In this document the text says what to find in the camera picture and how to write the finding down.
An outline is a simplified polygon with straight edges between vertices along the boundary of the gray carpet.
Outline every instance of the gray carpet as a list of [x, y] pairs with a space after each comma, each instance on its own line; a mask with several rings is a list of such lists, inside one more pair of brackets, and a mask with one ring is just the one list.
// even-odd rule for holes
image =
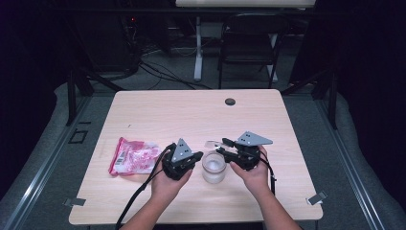
[[[293, 37], [285, 41], [282, 55], [277, 68], [279, 81], [274, 88], [283, 90], [287, 87], [288, 77], [293, 65], [296, 52], [300, 47], [300, 40]], [[168, 73], [162, 66], [170, 69], [179, 78], [193, 82], [194, 54], [191, 49], [173, 50], [172, 56], [161, 52], [154, 52], [143, 57], [143, 61], [155, 66], [161, 71]], [[200, 82], [211, 88], [217, 88], [216, 55], [217, 47], [210, 46], [204, 49], [203, 80]], [[237, 73], [243, 73], [248, 69], [228, 67], [225, 78], [230, 78]], [[266, 80], [266, 72], [258, 73], [258, 68], [248, 70], [258, 80]], [[256, 88], [266, 87], [264, 82], [249, 82], [249, 79], [241, 75], [237, 82], [224, 82], [225, 88]], [[190, 89], [184, 83], [176, 81], [159, 80], [145, 70], [140, 69], [135, 75], [122, 80], [115, 80], [119, 86], [130, 90], [162, 90], [162, 89]], [[79, 185], [93, 152], [93, 147], [99, 137], [108, 108], [112, 102], [113, 92], [98, 82], [92, 82], [96, 93], [90, 99], [78, 122], [71, 127], [68, 138], [63, 140], [61, 155], [57, 159], [56, 166], [52, 171], [45, 187], [39, 194], [36, 203], [32, 207], [26, 219], [21, 222], [21, 229], [85, 229], [86, 226], [73, 226], [68, 217], [70, 208], [62, 205], [65, 198], [76, 197]], [[329, 133], [328, 124], [324, 122], [325, 114], [320, 111], [318, 102], [312, 101], [309, 96], [311, 85], [301, 89], [295, 96], [283, 97], [292, 125], [298, 137], [304, 159], [316, 191], [325, 191], [328, 198], [324, 200], [324, 216], [319, 221], [320, 229], [370, 229], [363, 213], [354, 189], [344, 172], [340, 161], [339, 150]], [[55, 150], [58, 137], [66, 130], [64, 124], [67, 121], [66, 85], [62, 85], [56, 91], [58, 105], [55, 114], [38, 142], [32, 157], [26, 167], [12, 185], [9, 192], [1, 200], [0, 212], [1, 226], [6, 226], [12, 212], [18, 202], [27, 191], [36, 172], [42, 166], [42, 162]], [[356, 134], [353, 130], [352, 120], [347, 110], [345, 100], [339, 97], [337, 107], [338, 132], [346, 144], [356, 169], [359, 171], [365, 187], [370, 192], [372, 202], [387, 229], [406, 229], [404, 212], [380, 185], [372, 169], [365, 162], [356, 143]], [[69, 139], [74, 131], [87, 131], [84, 141], [79, 144], [69, 144]], [[81, 140], [80, 134], [71, 140]], [[304, 229], [314, 229], [314, 222], [300, 222]], [[175, 229], [254, 229], [256, 225], [233, 225], [233, 226], [175, 226]], [[92, 226], [91, 229], [112, 229], [112, 226]]]

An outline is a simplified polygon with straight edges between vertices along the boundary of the person's right hand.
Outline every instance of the person's right hand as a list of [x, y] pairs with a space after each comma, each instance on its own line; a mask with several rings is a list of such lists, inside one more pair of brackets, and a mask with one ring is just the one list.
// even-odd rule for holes
[[[267, 155], [263, 146], [259, 146], [259, 151]], [[268, 193], [270, 191], [268, 186], [268, 167], [262, 161], [259, 161], [258, 165], [250, 171], [243, 170], [235, 162], [230, 162], [230, 166], [233, 171], [242, 178], [245, 186], [254, 197], [258, 197], [260, 194]]]

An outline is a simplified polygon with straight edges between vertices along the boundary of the chair seat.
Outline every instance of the chair seat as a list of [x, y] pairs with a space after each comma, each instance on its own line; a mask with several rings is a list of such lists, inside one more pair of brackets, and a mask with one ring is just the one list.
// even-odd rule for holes
[[225, 63], [268, 64], [274, 59], [268, 35], [232, 34], [224, 39]]

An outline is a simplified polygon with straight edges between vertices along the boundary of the pink plastic bag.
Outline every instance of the pink plastic bag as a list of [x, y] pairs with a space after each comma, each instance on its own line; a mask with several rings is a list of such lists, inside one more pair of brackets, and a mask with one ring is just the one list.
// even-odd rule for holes
[[111, 175], [132, 175], [151, 173], [161, 152], [150, 142], [128, 142], [121, 137], [108, 172]]

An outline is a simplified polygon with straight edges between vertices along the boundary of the clear container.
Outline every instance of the clear container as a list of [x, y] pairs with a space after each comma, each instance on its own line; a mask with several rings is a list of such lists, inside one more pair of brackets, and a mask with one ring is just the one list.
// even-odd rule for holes
[[224, 156], [216, 151], [210, 151], [203, 155], [203, 178], [211, 183], [220, 183], [226, 175], [227, 164]]

